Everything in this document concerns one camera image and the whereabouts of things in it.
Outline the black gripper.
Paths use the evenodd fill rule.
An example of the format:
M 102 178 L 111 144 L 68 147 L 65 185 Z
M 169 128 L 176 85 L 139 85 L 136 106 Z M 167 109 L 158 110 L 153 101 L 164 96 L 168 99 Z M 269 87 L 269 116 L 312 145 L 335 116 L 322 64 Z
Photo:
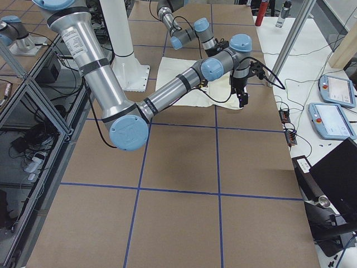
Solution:
M 226 49 L 229 46 L 229 41 L 227 40 L 210 40 L 207 43 L 207 48 L 205 48 L 205 52 L 208 57 L 217 55 L 222 50 Z
M 236 94 L 238 96 L 240 108 L 243 108 L 248 104 L 249 94 L 245 93 L 247 80 L 246 77 L 236 78 L 232 75 L 230 76 L 231 94 Z

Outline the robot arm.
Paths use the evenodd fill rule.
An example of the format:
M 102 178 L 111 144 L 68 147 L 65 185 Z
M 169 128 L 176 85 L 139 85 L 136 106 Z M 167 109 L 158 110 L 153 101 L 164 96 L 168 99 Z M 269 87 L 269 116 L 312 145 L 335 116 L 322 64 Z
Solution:
M 229 46 L 227 40 L 220 41 L 214 37 L 209 21 L 203 17 L 192 26 L 185 18 L 173 16 L 188 1 L 158 1 L 158 19 L 166 26 L 170 34 L 171 45 L 175 50 L 183 48 L 188 43 L 198 39 L 207 56 L 214 56 Z
M 185 1 L 159 1 L 158 19 L 171 34 L 174 49 L 198 39 L 207 58 L 195 62 L 141 102 L 129 100 L 125 92 L 145 90 L 150 67 L 142 65 L 134 55 L 123 1 L 100 3 L 113 47 L 113 61 L 104 55 L 91 26 L 91 14 L 85 1 L 37 1 L 36 4 L 48 27 L 61 36 L 80 76 L 102 109 L 102 121 L 111 142 L 121 150 L 133 151 L 142 147 L 148 139 L 151 118 L 203 81 L 212 82 L 229 74 L 230 94 L 237 96 L 241 107 L 248 102 L 245 87 L 250 72 L 250 36 L 237 34 L 219 44 L 205 18 L 197 20 L 192 29 L 184 30 L 175 22 L 173 13 L 183 7 Z

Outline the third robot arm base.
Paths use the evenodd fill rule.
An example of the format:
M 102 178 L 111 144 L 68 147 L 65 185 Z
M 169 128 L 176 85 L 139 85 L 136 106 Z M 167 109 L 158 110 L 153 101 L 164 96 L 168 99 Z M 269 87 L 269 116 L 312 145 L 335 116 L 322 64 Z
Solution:
M 33 37 L 15 15 L 1 18 L 1 41 L 15 56 L 35 56 L 45 37 Z

